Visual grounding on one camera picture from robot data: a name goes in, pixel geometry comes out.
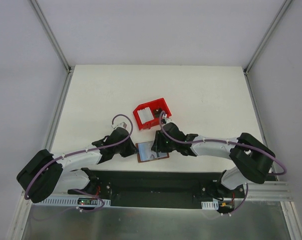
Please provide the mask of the brown leather card holder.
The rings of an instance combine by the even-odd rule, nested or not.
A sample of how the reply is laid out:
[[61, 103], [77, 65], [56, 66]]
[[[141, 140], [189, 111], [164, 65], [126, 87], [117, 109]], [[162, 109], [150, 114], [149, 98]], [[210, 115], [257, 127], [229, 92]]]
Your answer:
[[138, 163], [146, 163], [155, 160], [168, 159], [169, 153], [164, 152], [155, 152], [151, 148], [153, 146], [153, 142], [141, 142], [136, 144], [136, 148], [138, 149], [137, 160]]

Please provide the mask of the red plastic bin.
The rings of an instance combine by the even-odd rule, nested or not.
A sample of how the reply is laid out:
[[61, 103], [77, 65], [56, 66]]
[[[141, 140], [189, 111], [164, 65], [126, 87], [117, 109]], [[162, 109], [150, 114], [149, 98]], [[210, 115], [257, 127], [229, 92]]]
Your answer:
[[172, 116], [171, 111], [163, 97], [138, 105], [133, 110], [133, 116], [137, 123], [138, 129], [140, 131], [149, 130], [154, 126], [159, 125], [159, 116], [162, 111], [164, 111], [167, 116]]

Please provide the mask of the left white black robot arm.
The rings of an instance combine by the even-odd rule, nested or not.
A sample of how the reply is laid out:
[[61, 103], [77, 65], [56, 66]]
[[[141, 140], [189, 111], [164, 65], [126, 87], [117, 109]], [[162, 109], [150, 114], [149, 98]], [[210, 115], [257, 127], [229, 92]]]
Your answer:
[[25, 191], [25, 199], [39, 203], [52, 193], [98, 196], [101, 183], [89, 169], [111, 160], [135, 155], [138, 149], [124, 127], [115, 128], [104, 138], [92, 142], [92, 148], [54, 157], [47, 149], [40, 150], [18, 173], [17, 181]]

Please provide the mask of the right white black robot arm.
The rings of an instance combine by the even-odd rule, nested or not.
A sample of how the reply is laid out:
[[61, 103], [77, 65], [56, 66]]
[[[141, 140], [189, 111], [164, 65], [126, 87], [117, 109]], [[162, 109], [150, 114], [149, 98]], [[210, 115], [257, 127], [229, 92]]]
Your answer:
[[213, 156], [231, 160], [235, 167], [225, 170], [214, 185], [221, 197], [228, 197], [247, 182], [263, 184], [275, 154], [248, 133], [237, 138], [208, 139], [198, 134], [184, 134], [174, 123], [167, 123], [155, 134], [154, 152], [177, 151], [183, 156]]

